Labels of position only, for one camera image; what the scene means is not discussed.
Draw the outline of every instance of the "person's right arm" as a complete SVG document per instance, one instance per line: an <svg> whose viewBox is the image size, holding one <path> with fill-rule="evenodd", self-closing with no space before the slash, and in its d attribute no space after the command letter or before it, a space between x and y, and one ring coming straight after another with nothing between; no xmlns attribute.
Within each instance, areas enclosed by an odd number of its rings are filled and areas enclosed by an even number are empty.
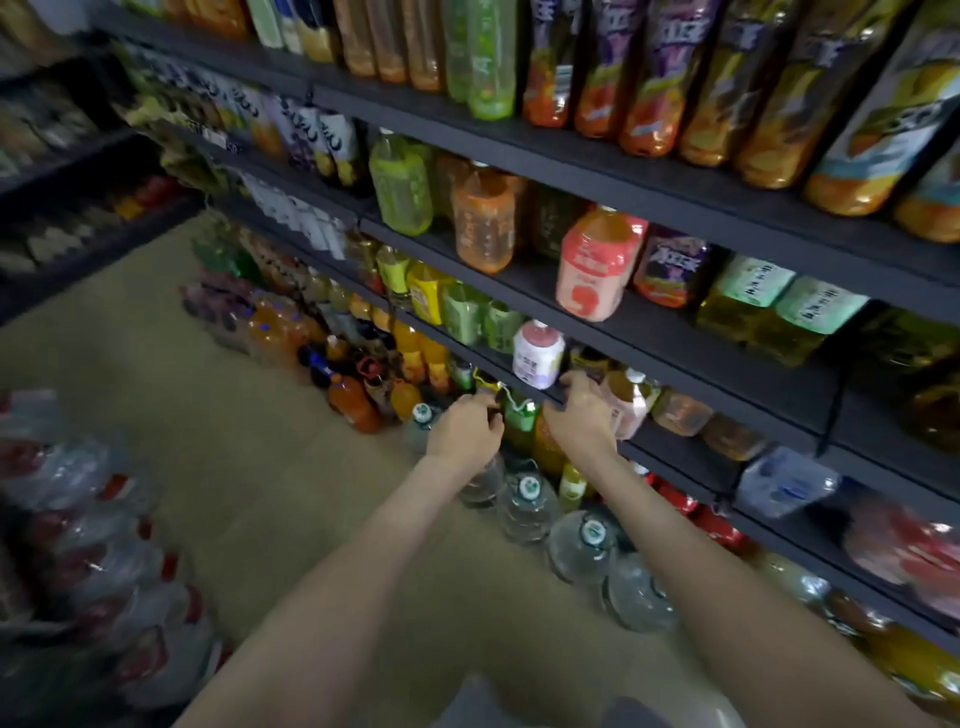
<svg viewBox="0 0 960 728"><path fill-rule="evenodd" d="M934 728L933 719L825 621L721 548L616 452L611 410L582 372L544 417L600 492L748 726Z"/></svg>

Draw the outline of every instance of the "person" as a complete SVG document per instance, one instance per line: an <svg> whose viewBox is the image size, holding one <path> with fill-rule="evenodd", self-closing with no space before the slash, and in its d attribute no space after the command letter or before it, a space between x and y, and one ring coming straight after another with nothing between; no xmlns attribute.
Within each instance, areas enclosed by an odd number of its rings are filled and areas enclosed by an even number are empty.
<svg viewBox="0 0 960 728"><path fill-rule="evenodd" d="M562 382L565 409L543 406L550 432L620 519L747 726L933 728L826 622L640 487L616 452L598 386L582 372ZM490 395L464 395L441 416L400 486L275 607L177 728L332 728L345 718L404 570L443 508L500 447L503 418L489 418L489 408ZM485 728L481 714L447 724Z"/></svg>

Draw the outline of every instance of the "hand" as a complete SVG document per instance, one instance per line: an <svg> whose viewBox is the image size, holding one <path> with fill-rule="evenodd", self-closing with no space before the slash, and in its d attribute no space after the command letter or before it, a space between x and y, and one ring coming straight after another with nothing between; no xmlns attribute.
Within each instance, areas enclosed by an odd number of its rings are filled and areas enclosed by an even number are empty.
<svg viewBox="0 0 960 728"><path fill-rule="evenodd" d="M580 371L560 377L567 386L566 407L557 409L552 401L543 403L550 435L587 480L596 479L596 464L616 456L612 409L600 394L600 385Z"/></svg>
<svg viewBox="0 0 960 728"><path fill-rule="evenodd" d="M426 457L436 463L460 490L484 469L500 449L503 415L487 420L487 410L496 409L493 395L463 395L443 413L430 430Z"/></svg>

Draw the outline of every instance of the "tiled floor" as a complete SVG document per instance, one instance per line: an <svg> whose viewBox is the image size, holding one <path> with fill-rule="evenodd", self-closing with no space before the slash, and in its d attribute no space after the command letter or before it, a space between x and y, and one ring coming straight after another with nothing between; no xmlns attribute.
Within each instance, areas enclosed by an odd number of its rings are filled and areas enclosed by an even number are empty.
<svg viewBox="0 0 960 728"><path fill-rule="evenodd" d="M197 222L0 329L0 386L56 387L79 422L125 435L163 485L163 533L242 639L413 460L396 428L355 433L319 391L218 348L182 313ZM595 724L618 694L678 728L742 725L681 635L620 629L541 550L455 504L405 579L356 722L425 726L470 670L533 725Z"/></svg>

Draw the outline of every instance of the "floor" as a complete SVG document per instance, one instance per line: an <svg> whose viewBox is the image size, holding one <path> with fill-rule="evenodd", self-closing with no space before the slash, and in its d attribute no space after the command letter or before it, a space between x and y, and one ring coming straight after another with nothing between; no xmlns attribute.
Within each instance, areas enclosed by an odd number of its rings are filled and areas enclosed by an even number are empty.
<svg viewBox="0 0 960 728"><path fill-rule="evenodd" d="M0 329L0 386L54 387L84 427L122 436L162 484L161 533L239 641L413 458L397 428L354 432L318 390L218 348L182 313L200 222ZM354 723L425 726L471 670L532 725L595 725L625 694L678 728L742 726L682 634L621 629L540 549L454 504L405 579Z"/></svg>

